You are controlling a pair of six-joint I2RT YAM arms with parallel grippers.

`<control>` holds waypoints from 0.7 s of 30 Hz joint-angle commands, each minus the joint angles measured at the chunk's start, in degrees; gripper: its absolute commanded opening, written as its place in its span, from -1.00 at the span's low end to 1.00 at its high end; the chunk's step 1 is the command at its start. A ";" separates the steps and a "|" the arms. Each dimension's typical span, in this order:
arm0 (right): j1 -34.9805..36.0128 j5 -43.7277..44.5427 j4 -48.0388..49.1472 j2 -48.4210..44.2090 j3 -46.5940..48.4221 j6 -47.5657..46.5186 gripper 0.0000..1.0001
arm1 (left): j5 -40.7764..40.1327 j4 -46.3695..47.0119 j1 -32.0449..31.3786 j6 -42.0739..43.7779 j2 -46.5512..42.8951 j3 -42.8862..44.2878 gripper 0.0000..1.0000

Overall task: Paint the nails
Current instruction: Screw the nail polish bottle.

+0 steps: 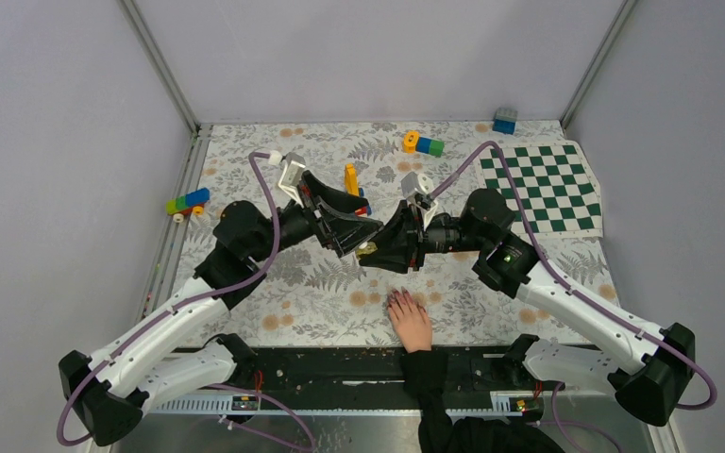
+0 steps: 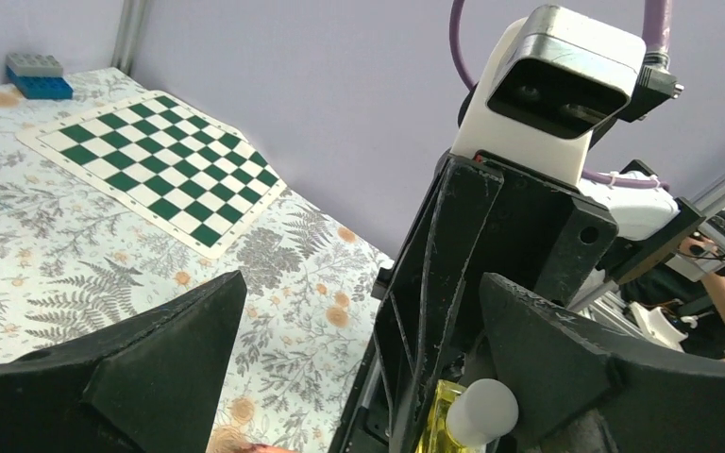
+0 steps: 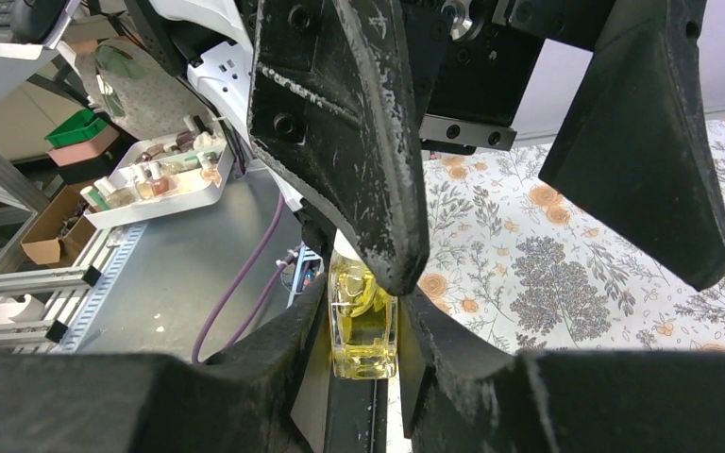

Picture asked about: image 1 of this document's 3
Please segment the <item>yellow nail polish bottle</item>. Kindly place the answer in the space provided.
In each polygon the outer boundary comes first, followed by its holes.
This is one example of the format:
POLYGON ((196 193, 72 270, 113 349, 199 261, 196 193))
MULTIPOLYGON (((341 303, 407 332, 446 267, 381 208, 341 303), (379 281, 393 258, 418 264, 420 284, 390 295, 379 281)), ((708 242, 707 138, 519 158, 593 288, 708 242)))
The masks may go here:
POLYGON ((364 242, 364 243, 361 243, 355 250, 355 256, 356 256, 357 260, 362 260, 363 258, 375 253, 377 250, 378 250, 378 247, 375 243, 364 242))

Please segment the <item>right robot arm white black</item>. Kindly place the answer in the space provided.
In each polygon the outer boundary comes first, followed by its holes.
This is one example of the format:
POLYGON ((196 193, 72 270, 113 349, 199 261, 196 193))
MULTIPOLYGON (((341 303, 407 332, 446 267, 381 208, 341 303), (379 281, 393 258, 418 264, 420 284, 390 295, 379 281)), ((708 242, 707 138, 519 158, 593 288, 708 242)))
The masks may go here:
POLYGON ((572 384, 613 397, 642 422, 665 425, 694 375, 693 331, 680 323, 661 327, 589 291, 515 235, 514 219, 495 189, 475 190, 460 216, 442 213, 430 222, 401 201, 357 258, 363 267, 406 274, 419 270, 428 254, 477 250, 472 269, 486 287, 546 311, 595 345, 585 350, 523 334, 503 364, 509 384, 572 384))

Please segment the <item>person's hand dark nails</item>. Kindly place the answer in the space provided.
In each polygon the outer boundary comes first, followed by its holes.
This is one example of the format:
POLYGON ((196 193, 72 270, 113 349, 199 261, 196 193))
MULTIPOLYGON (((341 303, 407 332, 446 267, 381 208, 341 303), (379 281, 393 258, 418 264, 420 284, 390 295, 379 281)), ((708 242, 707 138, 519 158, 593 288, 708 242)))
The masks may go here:
POLYGON ((432 326, 428 313, 405 289, 392 290, 387 312, 396 336, 407 353, 431 351, 432 326))

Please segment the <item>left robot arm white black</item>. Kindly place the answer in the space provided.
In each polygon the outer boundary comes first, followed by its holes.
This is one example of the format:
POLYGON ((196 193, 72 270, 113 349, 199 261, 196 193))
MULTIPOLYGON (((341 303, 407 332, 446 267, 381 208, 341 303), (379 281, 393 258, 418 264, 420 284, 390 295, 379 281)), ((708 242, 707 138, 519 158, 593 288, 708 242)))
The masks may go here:
POLYGON ((126 437, 150 410, 179 396, 212 384, 249 384, 256 365, 235 334, 169 363, 163 359, 251 295, 279 252, 315 238, 342 258, 382 227, 357 215, 368 204, 365 198, 331 188, 309 171, 288 177, 284 188, 291 199, 283 208, 270 189, 263 190, 268 214, 247 200, 228 204, 213 231, 214 248, 165 303, 110 344, 60 359, 66 399, 57 428, 60 444, 75 445, 64 434, 70 413, 86 429, 86 439, 107 446, 126 437))

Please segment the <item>black sleeved forearm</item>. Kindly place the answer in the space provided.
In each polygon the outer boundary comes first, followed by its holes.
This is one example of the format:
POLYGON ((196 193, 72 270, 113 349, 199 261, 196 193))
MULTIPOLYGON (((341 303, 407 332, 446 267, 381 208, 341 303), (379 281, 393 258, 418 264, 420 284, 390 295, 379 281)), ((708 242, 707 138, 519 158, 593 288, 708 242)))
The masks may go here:
POLYGON ((543 431, 519 423, 466 417, 452 421, 443 392, 447 354, 416 351, 400 359, 404 390, 422 412, 418 440, 423 452, 561 452, 543 431))

